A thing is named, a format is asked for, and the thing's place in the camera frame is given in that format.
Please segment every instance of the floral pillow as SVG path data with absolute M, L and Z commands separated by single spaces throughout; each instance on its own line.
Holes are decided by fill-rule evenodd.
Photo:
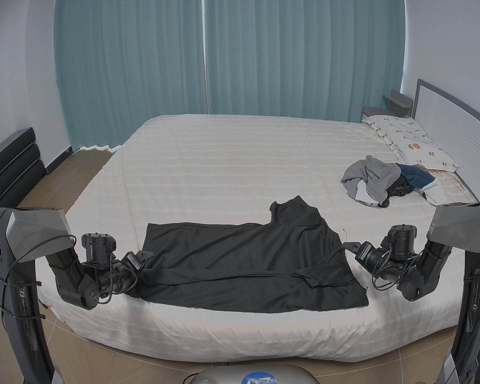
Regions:
M 455 172 L 452 158 L 411 117 L 376 115 L 362 121 L 378 133 L 403 164 Z

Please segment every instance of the floor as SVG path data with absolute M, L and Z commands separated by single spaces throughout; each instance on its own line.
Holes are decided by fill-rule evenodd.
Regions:
M 20 206 L 46 206 L 68 211 L 90 180 L 110 158 L 108 151 L 78 151 L 63 162 L 22 201 Z M 77 336 L 51 310 L 43 328 L 52 359 L 67 384 L 180 384 L 193 372 L 212 364 L 154 359 L 110 348 Z M 439 331 L 385 355 L 356 363 L 289 358 L 273 363 L 292 363 L 307 369 L 321 384 L 434 383 L 455 327 Z M 22 376 L 5 331 L 0 327 L 0 382 L 21 383 Z

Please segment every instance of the blue clothing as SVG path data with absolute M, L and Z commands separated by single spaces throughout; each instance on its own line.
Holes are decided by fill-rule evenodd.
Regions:
M 408 182 L 413 188 L 422 189 L 425 185 L 435 180 L 435 177 L 419 167 L 405 164 L 397 165 L 400 167 L 402 175 L 408 179 Z

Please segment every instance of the white label sticker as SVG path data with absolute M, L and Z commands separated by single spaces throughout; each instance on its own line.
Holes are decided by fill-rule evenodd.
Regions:
M 365 249 L 363 250 L 363 252 L 361 253 L 360 255 L 360 260 L 363 261 L 363 259 L 367 256 L 368 254 L 368 251 L 372 248 L 372 245 L 371 244 L 368 244 Z
M 133 266 L 137 269 L 137 271 L 140 270 L 140 268 L 142 268 L 142 267 L 140 266 L 140 264 L 137 263 L 137 261 L 134 259 L 134 257 L 133 257 L 132 255 L 128 254 L 128 255 L 127 255 L 127 259 L 130 260 L 130 263 L 133 264 Z

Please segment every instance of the white headboard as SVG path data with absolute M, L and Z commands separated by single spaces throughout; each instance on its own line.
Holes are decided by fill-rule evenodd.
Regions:
M 480 113 L 456 97 L 417 82 L 412 117 L 458 166 L 457 175 L 480 198 Z

